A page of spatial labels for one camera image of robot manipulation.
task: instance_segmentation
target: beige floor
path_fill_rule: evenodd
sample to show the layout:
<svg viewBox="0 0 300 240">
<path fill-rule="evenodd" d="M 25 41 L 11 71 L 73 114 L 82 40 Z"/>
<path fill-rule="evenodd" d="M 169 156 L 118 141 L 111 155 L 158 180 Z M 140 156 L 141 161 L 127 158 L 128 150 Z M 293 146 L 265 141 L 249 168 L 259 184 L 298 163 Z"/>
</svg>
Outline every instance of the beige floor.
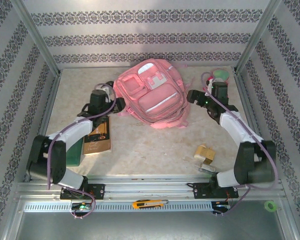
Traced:
<svg viewBox="0 0 300 240">
<path fill-rule="evenodd" d="M 230 67 L 224 67 L 230 73 Z M 64 69 L 53 106 L 47 134 L 61 130 L 89 101 L 95 84 L 113 81 L 128 68 Z M 201 73 L 215 67 L 187 67 L 179 71 L 185 83 L 193 77 L 192 89 L 201 89 Z M 245 119 L 243 106 L 231 73 L 228 86 L 229 104 L 235 105 Z M 202 143 L 212 147 L 215 158 L 211 165 L 217 170 L 231 169 L 237 146 L 228 133 L 213 121 L 205 108 L 191 105 L 186 128 L 154 129 L 132 116 L 111 116 L 112 151 L 85 156 L 78 167 L 71 170 L 82 175 L 131 174 L 199 174 L 200 162 L 194 152 Z"/>
</svg>

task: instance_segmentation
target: pink backpack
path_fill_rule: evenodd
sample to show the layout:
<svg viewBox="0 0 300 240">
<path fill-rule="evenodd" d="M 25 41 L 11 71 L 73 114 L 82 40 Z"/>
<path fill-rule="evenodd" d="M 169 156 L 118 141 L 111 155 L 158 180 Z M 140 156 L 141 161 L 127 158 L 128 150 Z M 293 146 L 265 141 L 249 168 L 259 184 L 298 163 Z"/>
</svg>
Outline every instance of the pink backpack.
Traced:
<svg viewBox="0 0 300 240">
<path fill-rule="evenodd" d="M 122 73 L 113 85 L 125 110 L 156 129 L 184 128 L 190 105 L 175 67 L 164 59 L 148 59 Z"/>
</svg>

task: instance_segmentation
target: book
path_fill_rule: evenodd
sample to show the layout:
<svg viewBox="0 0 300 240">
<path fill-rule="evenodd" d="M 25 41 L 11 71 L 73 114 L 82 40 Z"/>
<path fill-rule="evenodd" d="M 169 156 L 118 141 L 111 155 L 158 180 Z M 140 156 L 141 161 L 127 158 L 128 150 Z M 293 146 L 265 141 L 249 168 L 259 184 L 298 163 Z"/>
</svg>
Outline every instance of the book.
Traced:
<svg viewBox="0 0 300 240">
<path fill-rule="evenodd" d="M 83 138 L 83 155 L 111 152 L 110 118 L 104 117 L 98 127 Z"/>
</svg>

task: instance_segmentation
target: white wall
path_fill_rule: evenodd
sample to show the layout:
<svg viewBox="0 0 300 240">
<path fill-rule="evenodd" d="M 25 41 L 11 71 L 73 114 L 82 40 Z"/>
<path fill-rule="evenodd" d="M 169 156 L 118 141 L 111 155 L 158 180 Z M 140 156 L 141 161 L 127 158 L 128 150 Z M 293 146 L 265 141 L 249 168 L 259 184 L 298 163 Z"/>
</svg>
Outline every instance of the white wall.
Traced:
<svg viewBox="0 0 300 240">
<path fill-rule="evenodd" d="M 269 0 L 25 0 L 58 66 L 235 66 Z"/>
<path fill-rule="evenodd" d="M 284 0 L 242 72 L 259 130 L 277 147 L 300 232 L 300 1 Z"/>
<path fill-rule="evenodd" d="M 0 0 L 0 231 L 16 183 L 23 180 L 53 81 L 11 3 Z"/>
</svg>

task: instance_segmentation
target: metal frame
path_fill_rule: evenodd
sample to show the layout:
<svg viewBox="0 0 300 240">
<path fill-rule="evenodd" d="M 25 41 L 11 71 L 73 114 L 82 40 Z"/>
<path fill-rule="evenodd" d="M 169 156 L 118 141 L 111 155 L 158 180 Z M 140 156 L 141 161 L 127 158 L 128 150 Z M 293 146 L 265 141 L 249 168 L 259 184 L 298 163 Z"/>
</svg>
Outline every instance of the metal frame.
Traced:
<svg viewBox="0 0 300 240">
<path fill-rule="evenodd" d="M 34 42 L 37 44 L 45 61 L 53 71 L 56 81 L 46 108 L 42 127 L 39 131 L 44 135 L 47 131 L 48 123 L 52 113 L 54 101 L 57 95 L 59 82 L 61 79 L 60 70 L 53 59 L 46 43 L 40 35 L 33 22 L 25 4 L 22 0 L 11 0 L 24 25 L 28 29 Z M 272 15 L 277 9 L 281 0 L 270 0 L 265 9 L 254 33 L 252 34 L 245 50 L 243 51 L 238 64 L 233 69 L 234 79 L 238 88 L 243 109 L 249 126 L 257 133 L 257 123 L 253 117 L 252 109 L 248 101 L 247 93 L 241 79 L 241 71 L 248 61 L 257 42 L 267 27 Z M 116 176 L 89 176 L 90 183 L 106 184 L 104 200 L 97 200 L 95 212 L 179 212 L 179 211 L 211 211 L 212 199 L 194 199 L 193 190 L 186 183 L 208 182 L 209 176 L 204 174 L 195 175 L 116 175 Z M 59 186 L 52 186 L 47 190 L 47 185 L 43 181 L 32 181 L 19 183 L 13 197 L 13 202 L 9 216 L 1 239 L 16 239 L 19 226 L 24 213 L 27 212 L 68 212 L 70 201 L 60 200 Z M 245 193 L 245 188 L 239 188 L 239 196 Z M 132 202 L 140 199 L 168 199 L 169 205 L 158 209 L 138 209 L 132 208 Z M 288 203 L 285 190 L 281 181 L 273 191 L 260 191 L 252 189 L 244 201 L 274 200 L 278 206 L 276 212 L 278 224 L 280 224 L 284 237 L 287 240 L 300 239 L 300 235 L 293 218 L 293 214 Z"/>
<path fill-rule="evenodd" d="M 106 184 L 104 200 L 96 201 L 94 212 L 185 212 L 212 211 L 211 201 L 218 199 L 194 199 L 192 188 L 187 183 L 208 182 L 209 177 L 202 175 L 121 175 L 99 176 L 89 178 L 93 184 Z M 53 185 L 47 190 L 43 181 L 19 183 L 13 197 L 11 212 L 3 231 L 3 240 L 14 240 L 24 213 L 50 212 L 64 213 L 70 211 L 71 202 L 60 200 L 61 187 Z M 242 196 L 245 188 L 238 188 Z M 168 199 L 169 204 L 156 209 L 133 209 L 132 202 L 140 199 Z M 273 200 L 278 205 L 278 225 L 282 227 L 285 239 L 299 240 L 295 222 L 291 221 L 292 212 L 286 198 L 285 190 L 279 181 L 271 192 L 252 189 L 244 201 Z"/>
<path fill-rule="evenodd" d="M 236 73 L 241 73 L 245 64 L 247 63 L 248 59 L 250 58 L 251 53 L 254 51 L 255 46 L 257 45 L 259 39 L 261 38 L 262 34 L 264 33 L 265 29 L 271 18 L 273 17 L 276 9 L 278 8 L 281 0 L 270 0 L 266 9 L 264 10 L 260 21 L 258 22 L 248 44 L 246 45 L 241 57 L 235 66 Z"/>
<path fill-rule="evenodd" d="M 39 130 L 40 135 L 46 135 L 48 125 L 49 125 L 49 121 L 50 121 L 50 117 L 51 117 L 51 113 L 52 113 L 52 109 L 53 109 L 54 104 L 55 104 L 55 100 L 56 100 L 56 96 L 57 96 L 58 87 L 59 87 L 61 77 L 62 77 L 62 72 L 58 73 L 57 76 L 55 76 L 55 80 L 54 80 L 53 86 L 52 86 L 52 91 L 51 91 L 50 97 L 48 99 L 48 104 L 46 106 L 44 116 L 43 116 L 43 119 L 42 119 L 42 124 L 41 124 L 40 130 Z"/>
<path fill-rule="evenodd" d="M 42 54 L 44 60 L 48 64 L 50 70 L 53 72 L 53 75 L 56 77 L 60 70 L 57 66 L 57 63 L 50 53 L 47 44 L 45 43 L 43 37 L 41 36 L 34 20 L 32 19 L 27 7 L 23 0 L 11 0 L 13 8 L 18 13 L 19 17 L 21 18 L 23 24 L 25 25 L 26 29 L 28 30 L 29 34 L 31 35 L 33 41 L 37 45 L 40 53 Z"/>
</svg>

